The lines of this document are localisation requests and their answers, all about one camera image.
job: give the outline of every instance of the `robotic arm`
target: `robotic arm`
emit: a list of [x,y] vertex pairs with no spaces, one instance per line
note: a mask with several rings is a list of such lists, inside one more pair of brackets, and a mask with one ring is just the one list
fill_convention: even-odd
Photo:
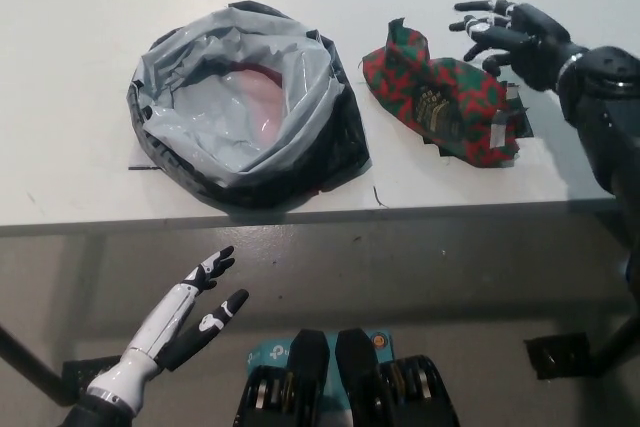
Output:
[[511,65],[531,88],[553,90],[565,119],[580,136],[600,186],[614,194],[640,232],[640,60],[616,47],[589,50],[574,44],[567,30],[529,4],[507,0],[456,4],[460,12],[483,10],[493,16],[451,24],[476,44],[465,61],[489,49],[505,53],[487,57],[482,68],[500,75]]
[[120,362],[96,377],[62,427],[130,426],[143,404],[146,383],[163,369],[173,371],[216,337],[249,297],[238,290],[199,323],[178,335],[196,297],[217,285],[235,259],[233,247],[216,252],[176,284],[153,309]]

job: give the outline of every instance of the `robotic finger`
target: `robotic finger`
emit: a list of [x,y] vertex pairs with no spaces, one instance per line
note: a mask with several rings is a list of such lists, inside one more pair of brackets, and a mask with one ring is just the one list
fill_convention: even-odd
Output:
[[472,0],[470,2],[459,2],[455,4],[453,8],[458,12],[482,10],[509,17],[515,5],[514,2],[508,0]]
[[238,313],[249,298],[249,292],[238,290],[212,313],[205,315],[175,340],[167,344],[156,358],[156,363],[171,372],[184,364],[211,342]]

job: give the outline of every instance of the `gray plastic bag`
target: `gray plastic bag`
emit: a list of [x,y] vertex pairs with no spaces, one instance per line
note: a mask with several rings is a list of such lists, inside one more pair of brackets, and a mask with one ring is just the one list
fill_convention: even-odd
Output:
[[333,42],[257,2],[231,4],[158,39],[127,102],[145,153],[218,208],[313,195],[369,159]]
[[[222,187],[257,184],[261,174],[289,168],[343,89],[309,30],[233,7],[179,29],[142,56],[133,76],[151,112],[144,130]],[[271,99],[255,99],[265,91]],[[267,127],[271,135],[259,135]]]

